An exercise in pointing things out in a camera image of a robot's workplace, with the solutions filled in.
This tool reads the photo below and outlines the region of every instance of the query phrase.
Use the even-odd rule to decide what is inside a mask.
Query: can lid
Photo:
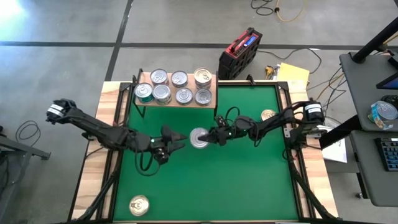
[[[175,99],[181,103],[188,103],[192,98],[192,91],[188,88],[181,88],[175,93]]]
[[[143,98],[152,94],[152,86],[149,83],[140,83],[134,90],[136,96]]]
[[[265,121],[266,119],[269,119],[269,118],[271,118],[271,117],[273,117],[273,116],[275,116],[275,111],[273,111],[273,110],[264,110],[264,111],[262,111],[262,113],[261,113],[261,119],[263,120],[263,121]]]
[[[157,85],[154,88],[153,96],[157,99],[166,99],[171,95],[170,88],[167,85]]]
[[[193,147],[197,148],[197,149],[204,149],[206,148],[209,143],[205,142],[205,141],[201,141],[198,138],[200,136],[204,136],[206,134],[208,134],[209,132],[204,129],[204,128],[195,128],[194,130],[191,131],[191,134],[189,135],[189,140],[192,144]]]
[[[154,83],[163,83],[167,79],[167,72],[161,68],[155,69],[150,73],[150,79]]]
[[[398,117],[397,108],[384,101],[378,101],[377,112],[385,119],[396,119]]]
[[[174,84],[184,84],[188,81],[188,75],[183,71],[176,71],[172,74],[172,82]]]
[[[198,68],[194,71],[193,76],[199,83],[208,83],[213,75],[208,68]]]
[[[143,195],[137,195],[133,197],[130,201],[130,212],[134,216],[141,216],[145,214],[148,209],[149,209],[149,201],[148,198],[146,198]]]
[[[211,102],[211,91],[207,89],[198,90],[195,93],[195,100],[200,104],[208,104]]]

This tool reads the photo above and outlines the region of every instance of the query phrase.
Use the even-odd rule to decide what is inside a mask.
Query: wooden shelf
[[[216,75],[213,75],[211,78],[211,86],[210,86],[210,91],[211,91],[211,103],[208,106],[200,106],[195,102],[195,93],[197,92],[197,87],[195,84],[195,78],[193,76],[192,73],[188,74],[188,84],[185,86],[185,88],[188,88],[192,91],[193,93],[193,99],[192,102],[188,105],[182,106],[180,104],[177,103],[177,101],[175,100],[175,93],[177,92],[178,88],[173,86],[172,83],[172,73],[168,73],[167,76],[169,77],[169,88],[170,91],[172,92],[172,101],[167,104],[167,105],[159,105],[157,104],[155,101],[152,101],[151,103],[141,103],[137,98],[136,98],[136,105],[139,106],[163,106],[163,107],[181,107],[181,108],[209,108],[209,109],[214,109],[216,108],[216,102],[217,102],[217,77]],[[139,83],[149,83],[152,87],[154,87],[154,85],[152,84],[151,80],[150,80],[150,72],[142,72],[140,79],[139,79]]]

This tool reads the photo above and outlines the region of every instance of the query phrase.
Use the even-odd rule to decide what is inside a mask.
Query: keyboard
[[[398,138],[374,140],[386,171],[398,171]]]

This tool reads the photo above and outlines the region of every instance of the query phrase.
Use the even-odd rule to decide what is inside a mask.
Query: tin can
[[[134,89],[134,94],[141,103],[150,103],[154,100],[152,86],[149,83],[140,83]]]
[[[194,71],[193,76],[195,77],[195,84],[197,89],[207,88],[211,86],[211,71],[207,68],[198,68]]]
[[[164,84],[155,86],[152,94],[156,103],[159,105],[167,105],[172,100],[172,92],[170,91],[170,88]]]
[[[143,195],[137,195],[133,197],[130,201],[129,209],[134,216],[141,216],[147,213],[149,209],[148,198]]]
[[[188,88],[181,88],[175,93],[175,100],[177,100],[177,103],[179,103],[180,105],[188,105],[192,102],[192,99],[193,93]]]
[[[211,91],[207,89],[200,89],[195,93],[195,101],[200,106],[207,106],[211,103]]]
[[[273,116],[275,116],[275,111],[273,111],[273,110],[264,110],[264,111],[262,111],[262,113],[261,113],[261,120],[262,121],[265,121],[266,119],[269,119],[269,118],[271,118],[271,117],[273,117]]]
[[[154,86],[159,84],[169,85],[169,78],[167,77],[167,72],[163,69],[156,69],[150,73],[150,80]]]
[[[209,143],[205,142],[205,141],[201,141],[198,138],[200,136],[204,136],[208,133],[209,132],[204,128],[195,128],[194,130],[192,130],[191,134],[189,135],[189,140],[191,142],[191,145],[197,149],[206,148],[209,145]]]
[[[177,88],[185,87],[188,84],[188,75],[183,71],[176,71],[172,74],[172,83]]]

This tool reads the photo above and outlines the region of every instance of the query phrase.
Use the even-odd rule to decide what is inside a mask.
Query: computer monitor
[[[398,72],[376,85],[378,89],[398,90]]]

